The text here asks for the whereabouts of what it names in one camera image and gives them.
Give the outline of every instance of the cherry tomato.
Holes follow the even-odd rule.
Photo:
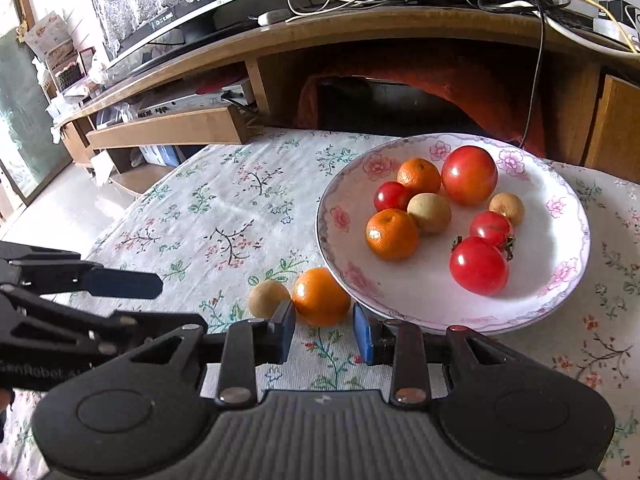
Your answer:
[[[509,238],[513,238],[513,227],[501,214],[483,211],[471,221],[469,236],[484,238],[492,246],[501,249]]]
[[[394,180],[380,185],[373,197],[373,205],[378,212],[385,209],[406,211],[409,200],[411,200],[409,190]]]
[[[509,267],[500,250],[476,236],[454,247],[449,272],[458,285],[480,296],[500,292],[509,277]]]
[[[442,185],[450,199],[460,205],[484,202],[498,182],[498,169],[487,150],[460,146],[446,158],[440,171]]]

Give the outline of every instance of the glass door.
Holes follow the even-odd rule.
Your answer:
[[[38,85],[31,49],[16,39],[13,0],[0,0],[0,170],[25,204],[69,162],[54,144],[47,101]]]

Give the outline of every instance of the tiled floor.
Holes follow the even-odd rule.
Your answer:
[[[97,187],[86,170],[71,164],[0,232],[0,240],[85,256],[100,232],[121,218],[133,201],[113,184]]]

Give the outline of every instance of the floral plate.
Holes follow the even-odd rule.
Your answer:
[[[509,281],[493,297],[463,289],[449,273],[452,241],[468,235],[471,219],[483,207],[451,204],[447,230],[424,238],[403,262],[378,259],[364,237],[367,221],[376,212],[375,190],[395,179],[402,162],[420,156],[441,168],[452,150],[466,144],[491,154],[498,167],[495,192],[515,193],[526,209],[516,228]],[[547,162],[499,140],[466,134],[393,140],[350,162],[324,191],[316,236],[329,270],[356,300],[382,316],[411,321],[434,333],[464,324],[497,334],[548,316],[580,282],[590,248],[582,204]]]

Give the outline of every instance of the tablecloth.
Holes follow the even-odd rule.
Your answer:
[[[197,312],[210,332],[225,331],[250,317],[252,286],[272,279],[291,288],[300,272],[322,266],[314,225],[324,188],[346,163],[391,138],[270,129],[245,146],[208,146],[137,199],[89,255],[105,266],[158,273],[164,293],[154,301],[81,293],[70,304],[103,315],[116,308]],[[555,313],[498,338],[602,394],[616,429],[600,470],[610,480],[639,479],[640,189],[597,171],[550,165],[586,209],[588,270]],[[218,367],[210,365],[205,396],[213,395]],[[287,363],[256,373],[261,390],[386,393],[390,380],[388,367],[362,363],[348,322],[322,329],[299,322]],[[46,471],[30,427],[41,396],[18,391],[8,412],[0,470],[15,480]]]

